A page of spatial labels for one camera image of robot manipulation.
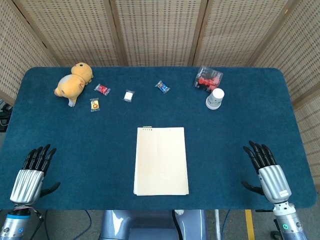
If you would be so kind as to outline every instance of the candy wrapper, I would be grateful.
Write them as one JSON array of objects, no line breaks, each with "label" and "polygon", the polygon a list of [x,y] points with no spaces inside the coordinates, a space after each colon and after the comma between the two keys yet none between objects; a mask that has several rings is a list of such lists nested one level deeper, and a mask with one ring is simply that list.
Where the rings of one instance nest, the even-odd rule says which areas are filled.
[{"label": "candy wrapper", "polygon": [[131,103],[132,97],[134,96],[134,94],[135,94],[134,91],[126,90],[125,91],[125,95],[123,97],[123,100],[125,100],[126,102]]},{"label": "candy wrapper", "polygon": [[108,93],[111,91],[110,88],[107,88],[106,86],[101,85],[100,83],[95,87],[95,91],[98,91],[99,93],[102,93],[103,95],[107,96]]},{"label": "candy wrapper", "polygon": [[166,94],[170,87],[167,87],[161,80],[155,85],[155,87],[158,87],[164,94]]},{"label": "candy wrapper", "polygon": [[211,93],[219,86],[222,76],[222,72],[213,70],[206,66],[202,66],[200,67],[198,74],[196,75],[193,85],[198,89],[203,89]]},{"label": "candy wrapper", "polygon": [[100,111],[99,98],[91,98],[90,102],[91,102],[91,112]]}]

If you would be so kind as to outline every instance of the table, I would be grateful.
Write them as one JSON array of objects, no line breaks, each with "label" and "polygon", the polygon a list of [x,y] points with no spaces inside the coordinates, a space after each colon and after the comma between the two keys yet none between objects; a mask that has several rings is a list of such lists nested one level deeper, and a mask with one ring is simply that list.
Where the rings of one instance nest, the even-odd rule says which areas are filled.
[{"label": "table", "polygon": [[[266,144],[283,168],[298,208],[316,202],[316,191],[282,73],[275,68],[214,67],[223,72],[225,92],[218,110],[208,93],[193,87],[198,67],[93,67],[94,78],[75,107],[54,95],[69,67],[35,67],[26,72],[0,152],[0,208],[10,194],[27,153],[48,143],[57,148],[44,187],[59,189],[36,208],[57,210],[271,209],[241,180],[258,186],[243,151],[248,140]],[[170,91],[155,87],[163,80]],[[97,84],[111,88],[104,96]],[[123,101],[126,89],[135,91]],[[100,111],[90,112],[99,98]],[[136,196],[137,127],[184,127],[187,196]]]}]

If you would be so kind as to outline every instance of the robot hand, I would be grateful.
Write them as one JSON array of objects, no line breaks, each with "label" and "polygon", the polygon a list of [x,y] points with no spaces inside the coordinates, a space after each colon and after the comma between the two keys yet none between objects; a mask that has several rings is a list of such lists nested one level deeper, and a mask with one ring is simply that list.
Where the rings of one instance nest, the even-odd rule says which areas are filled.
[{"label": "robot hand", "polygon": [[266,199],[274,204],[273,210],[257,210],[257,212],[273,212],[274,223],[283,240],[308,240],[303,226],[298,218],[295,206],[288,203],[291,190],[282,168],[266,145],[259,145],[252,141],[249,144],[253,152],[246,146],[244,151],[249,155],[261,187],[252,186],[246,181],[241,183],[252,192],[265,195]]},{"label": "robot hand", "polygon": [[54,192],[60,182],[51,188],[41,190],[44,177],[50,165],[51,158],[56,152],[53,148],[47,155],[50,144],[33,149],[26,157],[22,169],[16,176],[10,200],[15,205],[31,206],[39,198]]},{"label": "robot hand", "polygon": [[287,201],[291,196],[291,190],[284,171],[277,165],[272,152],[266,145],[260,146],[252,141],[249,141],[249,144],[253,152],[246,146],[243,149],[252,161],[262,188],[254,187],[246,181],[242,181],[242,184],[252,192],[265,195],[266,199],[273,204]]}]

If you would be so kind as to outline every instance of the beige paper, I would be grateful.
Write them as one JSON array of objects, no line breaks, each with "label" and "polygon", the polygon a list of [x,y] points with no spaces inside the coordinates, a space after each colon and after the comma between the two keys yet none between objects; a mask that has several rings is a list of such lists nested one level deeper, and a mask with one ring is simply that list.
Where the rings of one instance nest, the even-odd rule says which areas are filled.
[{"label": "beige paper", "polygon": [[189,194],[183,127],[138,128],[133,193]]}]

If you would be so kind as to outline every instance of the robotic arm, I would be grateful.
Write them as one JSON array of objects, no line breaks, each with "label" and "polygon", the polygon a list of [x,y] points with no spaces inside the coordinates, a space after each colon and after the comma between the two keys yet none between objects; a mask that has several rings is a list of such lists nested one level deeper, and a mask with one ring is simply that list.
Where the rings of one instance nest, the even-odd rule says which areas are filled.
[{"label": "robotic arm", "polygon": [[274,204],[272,210],[276,218],[274,223],[283,240],[308,240],[295,206],[288,203],[292,193],[282,168],[277,165],[272,152],[266,145],[259,145],[252,141],[249,141],[249,144],[253,151],[246,146],[243,149],[251,159],[261,187],[252,186],[246,181],[241,183],[248,190],[264,195]]},{"label": "robotic arm", "polygon": [[41,213],[35,210],[32,205],[39,198],[54,192],[60,186],[60,182],[57,182],[51,188],[41,190],[50,161],[57,150],[53,148],[47,154],[49,148],[50,144],[45,147],[41,146],[37,150],[33,149],[18,172],[10,197],[15,207],[6,216],[0,240],[21,240],[26,231],[31,211],[36,213],[39,224],[30,239],[33,239],[44,221]]}]

